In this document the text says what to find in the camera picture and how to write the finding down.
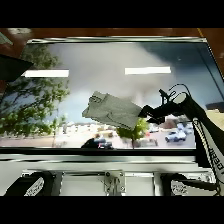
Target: green tree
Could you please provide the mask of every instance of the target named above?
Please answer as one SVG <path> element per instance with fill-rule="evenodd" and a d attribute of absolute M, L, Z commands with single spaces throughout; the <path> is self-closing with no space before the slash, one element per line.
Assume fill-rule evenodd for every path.
<path fill-rule="evenodd" d="M 139 118 L 137 125 L 133 131 L 125 128 L 117 128 L 117 134 L 121 138 L 131 139 L 132 148 L 134 149 L 134 144 L 137 139 L 144 137 L 145 131 L 148 129 L 149 124 L 143 118 Z"/>
<path fill-rule="evenodd" d="M 45 45 L 29 45 L 22 58 L 32 61 L 35 69 L 50 69 L 59 64 Z M 0 105 L 0 134 L 29 136 L 55 132 L 66 120 L 65 116 L 58 118 L 58 104 L 69 93 L 68 81 L 62 78 L 21 76 L 10 83 Z"/>

